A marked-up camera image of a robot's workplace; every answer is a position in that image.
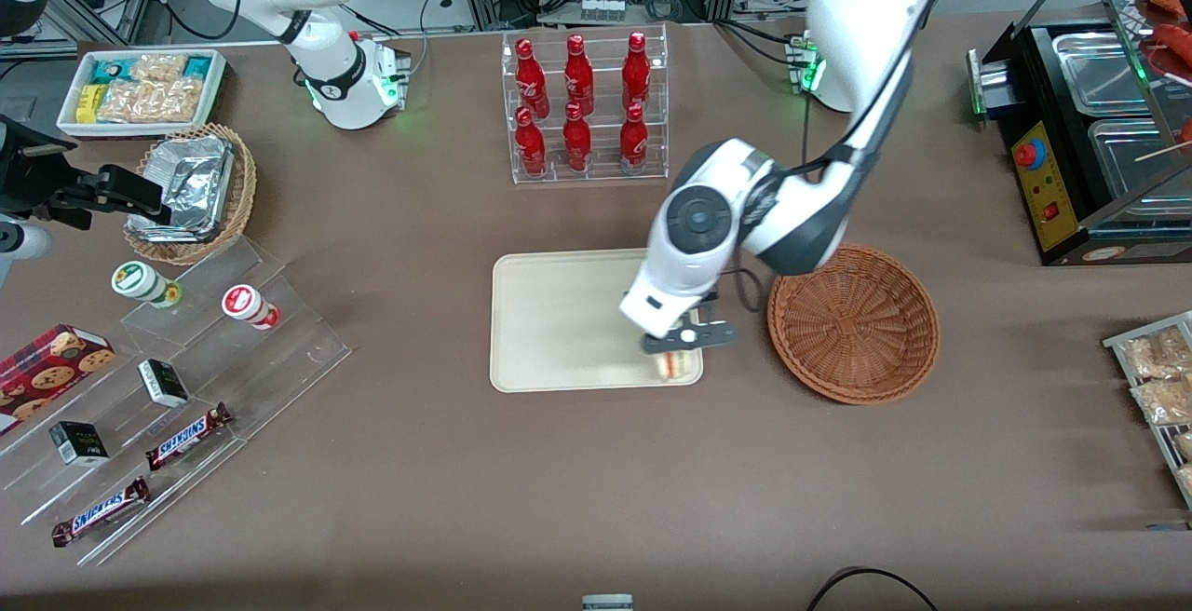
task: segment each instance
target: yellow control panel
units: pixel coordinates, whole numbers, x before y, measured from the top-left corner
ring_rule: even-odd
[[[1072,211],[1068,189],[1060,177],[1060,168],[1051,154],[1051,141],[1039,121],[1010,150],[1023,187],[1026,207],[1031,212],[1035,235],[1043,250],[1051,250],[1080,226]]]

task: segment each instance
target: red lid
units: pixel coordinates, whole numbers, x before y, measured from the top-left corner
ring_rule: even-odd
[[[249,285],[236,285],[235,288],[228,289],[224,295],[224,313],[244,313],[255,303],[255,293],[256,289]]]
[[[517,51],[517,58],[520,60],[528,60],[534,56],[534,46],[529,42],[529,38],[519,38],[517,42],[514,43],[514,50]]]

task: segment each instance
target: small black box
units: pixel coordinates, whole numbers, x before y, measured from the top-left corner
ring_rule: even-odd
[[[50,428],[50,437],[66,463],[98,467],[107,461],[107,450],[104,442],[99,441],[94,425],[60,420]]]
[[[186,406],[186,387],[182,387],[173,366],[161,360],[145,360],[137,369],[141,370],[141,381],[149,391],[149,399],[170,409]]]

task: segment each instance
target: aluminum foil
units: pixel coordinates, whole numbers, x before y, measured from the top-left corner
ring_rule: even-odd
[[[129,232],[144,242],[209,242],[219,233],[236,149],[218,136],[172,139],[149,154],[144,177],[162,188],[170,207],[170,224],[153,224],[141,216],[126,222]]]

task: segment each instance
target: red cookie box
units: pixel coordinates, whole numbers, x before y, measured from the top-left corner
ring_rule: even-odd
[[[0,434],[8,432],[116,357],[103,336],[56,325],[0,361]]]

